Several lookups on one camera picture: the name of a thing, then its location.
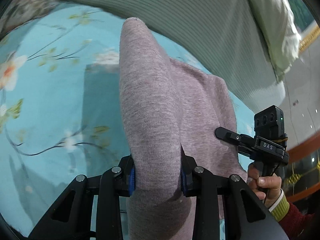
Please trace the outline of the red sleeve forearm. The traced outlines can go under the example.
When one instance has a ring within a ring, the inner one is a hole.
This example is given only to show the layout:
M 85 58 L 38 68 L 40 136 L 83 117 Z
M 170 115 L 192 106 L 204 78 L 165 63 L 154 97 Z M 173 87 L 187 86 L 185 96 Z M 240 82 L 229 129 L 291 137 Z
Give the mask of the red sleeve forearm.
M 283 190 L 268 210 L 285 231 L 288 239 L 315 239 L 319 213 L 303 215 L 294 204 L 287 201 Z

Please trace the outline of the person's right hand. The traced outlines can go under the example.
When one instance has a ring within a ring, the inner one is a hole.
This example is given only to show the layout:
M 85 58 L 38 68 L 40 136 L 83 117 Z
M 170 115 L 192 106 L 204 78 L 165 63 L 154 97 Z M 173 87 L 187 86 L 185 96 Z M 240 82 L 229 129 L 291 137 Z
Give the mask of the person's right hand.
M 248 166 L 247 184 L 256 196 L 264 201 L 267 208 L 271 207 L 281 195 L 281 178 L 276 174 L 273 176 L 262 177 L 257 169 L 256 163 L 251 163 Z

